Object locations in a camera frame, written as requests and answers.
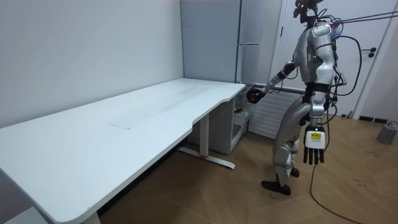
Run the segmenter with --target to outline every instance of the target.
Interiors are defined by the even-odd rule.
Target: door handle
[[[376,52],[376,51],[377,51],[377,48],[372,47],[371,49],[363,49],[362,51]]]

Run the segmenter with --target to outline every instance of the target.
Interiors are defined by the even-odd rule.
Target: white refrigerator
[[[185,78],[254,84],[264,3],[181,1]]]
[[[181,1],[184,77],[220,82],[256,82],[265,0]],[[210,113],[209,148],[230,154],[252,113],[244,94]],[[198,144],[199,126],[188,141]]]

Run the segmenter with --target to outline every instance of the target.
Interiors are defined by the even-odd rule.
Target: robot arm
[[[296,64],[291,61],[287,62],[283,69],[276,74],[274,77],[271,78],[271,80],[268,82],[268,84],[263,88],[263,89],[252,89],[249,90],[246,97],[248,98],[250,103],[258,103],[265,95],[271,91],[276,84],[280,83],[282,80],[284,80],[290,73],[292,73],[295,68]]]
[[[309,164],[312,164],[313,161],[318,164],[318,161],[324,162],[323,152],[326,137],[322,119],[325,112],[324,105],[328,100],[327,97],[333,83],[333,67],[335,66],[331,27],[328,24],[314,27],[308,34],[308,38],[315,51],[319,66],[316,68],[317,79],[310,99],[310,125],[305,129],[304,162],[309,156]]]

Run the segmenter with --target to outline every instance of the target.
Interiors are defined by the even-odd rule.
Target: radiator
[[[275,139],[283,115],[287,108],[299,97],[301,97],[301,94],[285,91],[267,94],[256,105],[249,131]]]

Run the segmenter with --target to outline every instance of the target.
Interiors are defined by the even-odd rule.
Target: robot leg
[[[268,190],[290,195],[290,187],[286,180],[294,168],[293,157],[291,154],[291,139],[298,138],[301,130],[300,120],[310,111],[309,103],[302,103],[301,99],[295,101],[282,118],[279,131],[277,133],[273,148],[273,163],[277,176],[277,181],[262,181],[261,185]]]
[[[292,177],[300,177],[300,171],[294,167],[294,164],[295,164],[294,157],[297,156],[297,153],[299,152],[300,132],[298,132],[296,134],[296,136],[294,136],[294,138],[290,140],[290,143],[292,145],[290,154],[292,155],[292,159],[293,159],[293,168],[292,168],[292,171],[290,172],[290,175]]]

